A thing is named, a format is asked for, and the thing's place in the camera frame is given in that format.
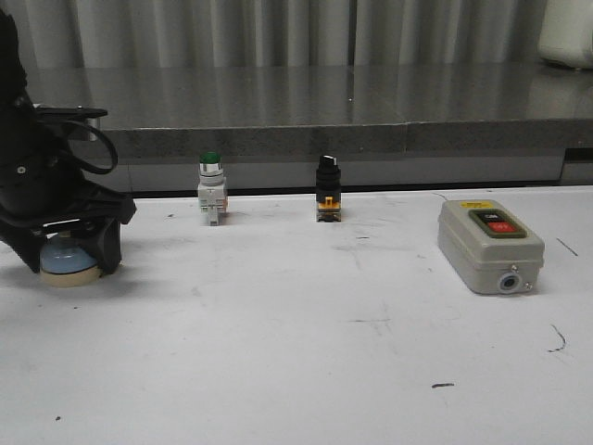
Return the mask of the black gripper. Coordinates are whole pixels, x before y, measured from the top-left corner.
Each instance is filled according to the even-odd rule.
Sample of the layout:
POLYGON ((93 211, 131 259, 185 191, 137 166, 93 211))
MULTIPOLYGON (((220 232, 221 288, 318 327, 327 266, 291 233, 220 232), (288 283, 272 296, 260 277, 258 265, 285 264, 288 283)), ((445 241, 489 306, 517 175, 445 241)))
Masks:
POLYGON ((135 204, 85 176, 106 175, 118 165, 114 144, 97 124, 106 115, 102 108, 1 107, 1 241, 34 273, 41 270, 49 225, 76 232, 103 275, 120 265, 120 225, 131 220, 135 204), (74 154, 70 141, 84 134, 107 149, 107 166, 74 154))

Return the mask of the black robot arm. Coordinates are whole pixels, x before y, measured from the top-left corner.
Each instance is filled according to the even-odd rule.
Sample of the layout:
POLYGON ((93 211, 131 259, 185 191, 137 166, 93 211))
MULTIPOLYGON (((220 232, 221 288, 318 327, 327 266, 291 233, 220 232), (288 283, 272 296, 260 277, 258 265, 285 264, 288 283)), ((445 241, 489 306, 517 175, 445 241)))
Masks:
POLYGON ((105 175, 118 153, 92 120, 101 108, 36 107, 19 59, 15 21, 1 15, 1 240, 47 277, 112 274, 120 228, 133 199, 86 179, 105 175))

